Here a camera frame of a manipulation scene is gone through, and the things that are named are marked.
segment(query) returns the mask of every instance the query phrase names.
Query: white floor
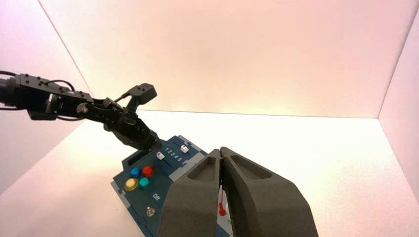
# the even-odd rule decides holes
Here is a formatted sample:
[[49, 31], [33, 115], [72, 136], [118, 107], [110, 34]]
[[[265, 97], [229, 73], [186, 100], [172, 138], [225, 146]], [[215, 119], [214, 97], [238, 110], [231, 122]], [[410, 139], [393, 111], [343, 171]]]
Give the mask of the white floor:
[[[162, 139], [227, 146], [293, 181], [321, 237], [419, 236], [419, 205], [376, 119], [138, 113]], [[0, 196], [0, 236], [142, 236], [110, 185], [133, 152], [84, 122]]]

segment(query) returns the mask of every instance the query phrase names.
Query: white enclosure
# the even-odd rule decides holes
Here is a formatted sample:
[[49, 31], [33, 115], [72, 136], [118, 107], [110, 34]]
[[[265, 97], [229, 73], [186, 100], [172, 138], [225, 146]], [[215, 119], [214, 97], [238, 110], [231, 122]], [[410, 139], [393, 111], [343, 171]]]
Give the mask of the white enclosure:
[[[138, 114], [162, 139], [227, 146], [292, 180], [320, 236], [419, 236], [418, 7], [2, 0], [0, 70], [96, 98], [151, 83]], [[0, 111], [0, 138], [0, 236], [138, 236], [109, 185], [134, 150], [102, 125]]]

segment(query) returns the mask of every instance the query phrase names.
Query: yellow button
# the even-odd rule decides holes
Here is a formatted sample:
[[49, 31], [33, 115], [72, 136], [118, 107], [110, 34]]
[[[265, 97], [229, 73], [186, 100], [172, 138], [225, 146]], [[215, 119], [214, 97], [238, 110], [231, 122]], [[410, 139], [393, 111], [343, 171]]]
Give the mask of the yellow button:
[[125, 190], [132, 191], [138, 187], [138, 179], [130, 178], [125, 182]]

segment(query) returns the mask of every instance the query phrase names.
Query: screw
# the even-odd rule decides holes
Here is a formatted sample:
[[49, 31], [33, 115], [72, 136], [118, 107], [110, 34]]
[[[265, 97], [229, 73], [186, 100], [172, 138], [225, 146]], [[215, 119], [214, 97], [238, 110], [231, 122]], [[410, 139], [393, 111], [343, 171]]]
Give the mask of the screw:
[[154, 213], [156, 213], [156, 210], [154, 209], [154, 208], [151, 208], [151, 207], [147, 207], [147, 216], [148, 217], [152, 217], [152, 216], [154, 216]]
[[89, 109], [86, 107], [86, 103], [81, 103], [77, 105], [76, 111], [78, 114], [87, 114]]

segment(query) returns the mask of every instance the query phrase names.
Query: blue button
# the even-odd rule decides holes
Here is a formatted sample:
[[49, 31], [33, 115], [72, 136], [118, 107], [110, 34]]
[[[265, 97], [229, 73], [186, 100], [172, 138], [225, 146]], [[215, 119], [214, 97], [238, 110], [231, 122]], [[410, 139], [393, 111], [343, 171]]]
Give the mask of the blue button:
[[140, 188], [141, 189], [145, 189], [147, 188], [148, 184], [150, 183], [150, 181], [147, 178], [141, 178], [140, 179]]
[[134, 178], [140, 176], [141, 173], [142, 173], [142, 170], [137, 168], [137, 167], [132, 168], [132, 170], [131, 170], [131, 176], [134, 177]]

